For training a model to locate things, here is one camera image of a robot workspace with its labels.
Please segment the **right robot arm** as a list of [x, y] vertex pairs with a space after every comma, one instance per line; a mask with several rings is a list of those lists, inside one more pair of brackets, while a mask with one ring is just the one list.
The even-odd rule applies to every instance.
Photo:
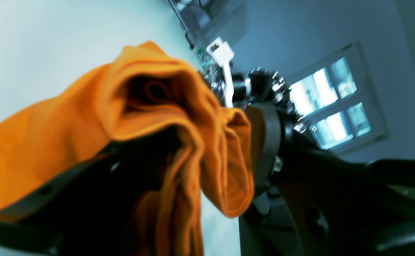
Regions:
[[298, 113], [290, 100], [289, 85], [277, 71], [262, 67], [254, 68], [248, 73], [234, 71], [234, 54], [229, 49], [225, 54], [229, 60], [229, 71], [225, 73], [223, 66], [213, 57], [219, 47], [229, 48], [229, 45], [219, 37], [198, 50], [198, 60], [201, 74], [222, 106], [245, 108], [253, 103], [273, 104], [287, 112], [294, 130], [306, 136], [314, 136], [315, 126]]

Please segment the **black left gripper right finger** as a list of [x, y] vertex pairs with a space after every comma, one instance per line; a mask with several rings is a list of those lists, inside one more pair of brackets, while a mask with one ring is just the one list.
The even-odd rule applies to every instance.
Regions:
[[415, 256], [414, 159], [348, 162], [294, 130], [273, 105], [245, 108], [255, 196], [242, 256]]

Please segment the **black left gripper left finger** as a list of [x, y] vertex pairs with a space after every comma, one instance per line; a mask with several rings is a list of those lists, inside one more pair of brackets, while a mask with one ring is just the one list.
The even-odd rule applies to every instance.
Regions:
[[0, 210], [0, 246], [48, 256], [130, 256], [133, 212], [157, 191], [178, 143], [111, 143]]

